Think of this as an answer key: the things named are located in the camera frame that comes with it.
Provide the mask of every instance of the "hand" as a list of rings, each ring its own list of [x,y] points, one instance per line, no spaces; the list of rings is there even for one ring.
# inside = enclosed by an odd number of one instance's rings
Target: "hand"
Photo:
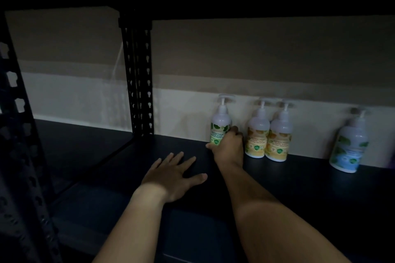
[[[180,165],[177,165],[184,152],[180,152],[173,158],[170,153],[164,161],[158,159],[144,176],[141,186],[136,190],[140,194],[143,190],[145,195],[157,197],[160,202],[168,203],[176,201],[193,186],[202,184],[207,180],[207,174],[199,174],[188,179],[183,178],[183,173],[195,162],[192,157]]]
[[[243,134],[237,126],[230,128],[219,145],[208,143],[206,148],[213,151],[219,169],[230,165],[243,167]]]

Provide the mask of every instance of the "person's left hand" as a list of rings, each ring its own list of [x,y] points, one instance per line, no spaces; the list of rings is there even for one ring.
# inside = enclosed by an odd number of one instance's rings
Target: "person's left hand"
[[[155,195],[163,203],[168,203],[182,198],[191,187],[207,180],[207,174],[199,174],[190,178],[182,176],[195,162],[196,157],[177,165],[184,156],[184,152],[173,156],[174,154],[170,153],[165,160],[162,161],[159,158],[155,161],[144,176],[138,190],[147,190],[151,196]]]

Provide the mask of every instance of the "blue label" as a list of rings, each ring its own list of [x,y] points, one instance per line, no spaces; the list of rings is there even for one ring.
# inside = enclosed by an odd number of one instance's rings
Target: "blue label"
[[[356,171],[364,151],[365,148],[352,148],[337,142],[330,163],[349,171]]]

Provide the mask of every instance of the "person's right arm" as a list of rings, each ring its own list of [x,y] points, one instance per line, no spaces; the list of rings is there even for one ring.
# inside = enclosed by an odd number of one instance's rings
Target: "person's right arm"
[[[350,262],[322,234],[276,200],[243,170],[243,136],[237,127],[213,151],[232,201],[249,263]]]

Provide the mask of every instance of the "bottle label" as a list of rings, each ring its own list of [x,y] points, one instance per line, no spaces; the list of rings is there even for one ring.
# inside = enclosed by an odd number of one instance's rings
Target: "bottle label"
[[[229,129],[230,129],[230,125],[218,126],[211,123],[210,142],[219,145],[222,138],[224,138],[224,135],[226,134],[226,132],[229,131]]]
[[[263,157],[267,143],[269,130],[255,130],[248,128],[248,137],[246,140],[246,153],[252,156]]]
[[[352,145],[350,139],[339,135],[329,162],[343,169],[356,171],[368,144],[369,142],[366,141]]]
[[[269,130],[265,154],[274,159],[286,160],[291,140],[292,135],[290,133]]]

